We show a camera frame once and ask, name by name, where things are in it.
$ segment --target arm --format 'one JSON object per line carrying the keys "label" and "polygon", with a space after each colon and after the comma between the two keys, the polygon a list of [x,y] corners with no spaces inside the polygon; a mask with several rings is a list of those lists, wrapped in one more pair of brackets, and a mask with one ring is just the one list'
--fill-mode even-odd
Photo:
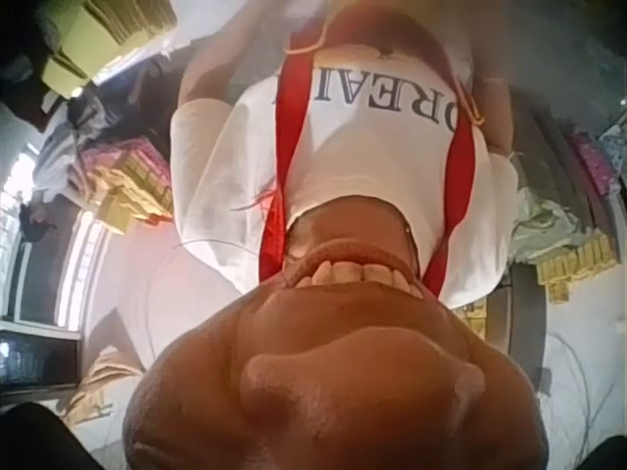
{"label": "arm", "polygon": [[199,98],[224,100],[226,85],[267,17],[285,0],[248,0],[192,59],[183,75],[178,106]]}
{"label": "arm", "polygon": [[464,0],[465,26],[475,66],[473,97],[485,118],[482,131],[490,153],[508,157],[513,146],[513,116],[503,64],[502,0]]}

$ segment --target red strap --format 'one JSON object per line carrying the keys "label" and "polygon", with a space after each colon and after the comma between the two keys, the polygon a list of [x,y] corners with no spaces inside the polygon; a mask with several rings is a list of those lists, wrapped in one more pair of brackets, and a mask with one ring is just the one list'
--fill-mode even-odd
{"label": "red strap", "polygon": [[[364,7],[345,9],[329,26],[325,47],[347,42],[368,43],[369,39],[360,37],[360,34],[371,30],[367,27],[369,22],[375,22],[377,25],[387,24],[386,34],[383,34],[385,37],[403,35],[407,40],[411,35],[410,43],[415,45],[415,54],[430,64],[445,82],[456,90],[455,76],[449,67],[446,54],[433,36],[408,17],[387,9]],[[319,38],[320,30],[319,23],[306,27],[301,33],[293,36],[292,47],[299,49],[315,42]],[[291,55],[287,57],[279,77],[276,100],[276,194],[265,222],[262,239],[260,254],[262,282],[281,270],[285,255],[285,183],[307,117],[313,71],[314,52]],[[447,158],[443,238],[422,279],[424,285],[436,296],[440,295],[444,285],[449,241],[468,209],[474,172],[472,123],[464,110],[458,110],[458,125]]]}

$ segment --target neck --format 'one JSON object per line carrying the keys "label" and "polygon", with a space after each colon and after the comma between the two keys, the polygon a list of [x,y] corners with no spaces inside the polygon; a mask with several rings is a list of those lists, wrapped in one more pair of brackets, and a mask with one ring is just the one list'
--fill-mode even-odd
{"label": "neck", "polygon": [[290,230],[287,259],[301,259],[339,239],[374,245],[418,272],[417,251],[403,215],[387,203],[362,196],[331,201],[303,214]]}

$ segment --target skin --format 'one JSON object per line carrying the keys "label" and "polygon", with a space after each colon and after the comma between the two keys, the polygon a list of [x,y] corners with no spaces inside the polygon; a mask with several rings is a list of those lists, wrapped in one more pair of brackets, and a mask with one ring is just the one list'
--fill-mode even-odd
{"label": "skin", "polygon": [[[180,104],[223,96],[252,31],[278,4],[248,4],[214,37],[183,78]],[[495,135],[506,150],[507,132]],[[130,465],[544,468],[530,384],[420,284],[406,226],[395,208],[363,197],[302,216],[282,272],[178,339],[147,372],[124,421]],[[397,269],[421,298],[372,282],[295,287],[325,260]]]}

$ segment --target nose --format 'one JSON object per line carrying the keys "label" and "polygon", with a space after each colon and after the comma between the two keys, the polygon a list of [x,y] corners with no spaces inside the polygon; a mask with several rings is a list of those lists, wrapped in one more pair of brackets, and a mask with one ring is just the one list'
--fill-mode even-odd
{"label": "nose", "polygon": [[421,334],[366,328],[308,352],[254,357],[241,398],[286,468],[290,455],[299,468],[305,459],[312,468],[428,468],[427,455],[453,455],[446,449],[483,389],[478,368]]}

